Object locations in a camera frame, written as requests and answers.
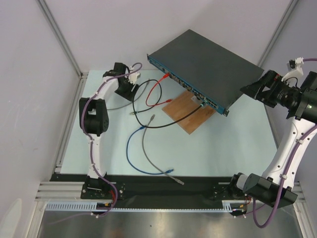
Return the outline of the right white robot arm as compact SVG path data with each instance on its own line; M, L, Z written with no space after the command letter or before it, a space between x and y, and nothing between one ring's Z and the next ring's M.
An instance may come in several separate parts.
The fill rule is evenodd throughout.
M281 75L269 70L241 91L269 107L287 108L287 128L263 174L234 175L228 187L229 196L240 199L246 194L270 207L274 207L276 201L278 208L291 205L298 197L292 191L297 168L317 133L317 74L309 72L298 88L288 86Z

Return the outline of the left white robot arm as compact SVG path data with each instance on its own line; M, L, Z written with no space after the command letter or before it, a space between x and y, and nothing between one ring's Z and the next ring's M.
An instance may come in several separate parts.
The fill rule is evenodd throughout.
M105 181L106 172L101 167L101 141L109 127L106 102L114 93L132 102L139 88L137 80L141 75L141 68L140 62L130 67L116 62L113 69L103 74L97 90L90 97L79 100L80 128L89 144L90 167L87 176L90 179Z

